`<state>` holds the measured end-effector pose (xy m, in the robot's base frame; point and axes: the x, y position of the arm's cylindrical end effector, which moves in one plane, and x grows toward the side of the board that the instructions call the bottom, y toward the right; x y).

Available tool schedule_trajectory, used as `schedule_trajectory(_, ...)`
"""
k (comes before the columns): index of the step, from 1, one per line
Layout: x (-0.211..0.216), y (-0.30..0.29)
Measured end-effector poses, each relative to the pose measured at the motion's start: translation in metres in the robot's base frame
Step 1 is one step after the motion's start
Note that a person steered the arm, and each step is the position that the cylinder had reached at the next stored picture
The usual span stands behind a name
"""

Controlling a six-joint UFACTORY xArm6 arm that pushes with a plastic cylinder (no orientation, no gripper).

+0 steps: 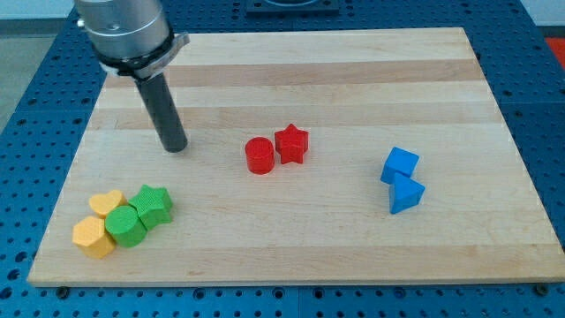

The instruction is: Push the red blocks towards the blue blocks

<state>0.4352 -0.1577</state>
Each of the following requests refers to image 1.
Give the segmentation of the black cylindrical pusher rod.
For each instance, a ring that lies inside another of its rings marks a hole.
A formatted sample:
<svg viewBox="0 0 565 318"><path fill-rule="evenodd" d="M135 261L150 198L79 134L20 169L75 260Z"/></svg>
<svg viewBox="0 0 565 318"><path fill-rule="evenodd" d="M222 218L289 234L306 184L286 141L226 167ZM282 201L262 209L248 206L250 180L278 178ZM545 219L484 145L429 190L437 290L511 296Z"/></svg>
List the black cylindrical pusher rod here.
<svg viewBox="0 0 565 318"><path fill-rule="evenodd" d="M184 150L188 139L164 75L136 80L135 84L162 147L169 153Z"/></svg>

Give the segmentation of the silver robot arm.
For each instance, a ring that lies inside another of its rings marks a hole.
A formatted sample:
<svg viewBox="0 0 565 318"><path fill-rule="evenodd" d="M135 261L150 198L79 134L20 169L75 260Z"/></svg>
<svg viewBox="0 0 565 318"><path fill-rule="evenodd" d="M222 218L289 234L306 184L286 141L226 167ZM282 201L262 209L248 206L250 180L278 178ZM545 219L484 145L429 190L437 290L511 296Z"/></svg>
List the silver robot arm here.
<svg viewBox="0 0 565 318"><path fill-rule="evenodd" d="M176 34L159 0L75 0L78 27L87 33L101 67L134 81L163 148L188 146L185 129L164 76L190 42Z"/></svg>

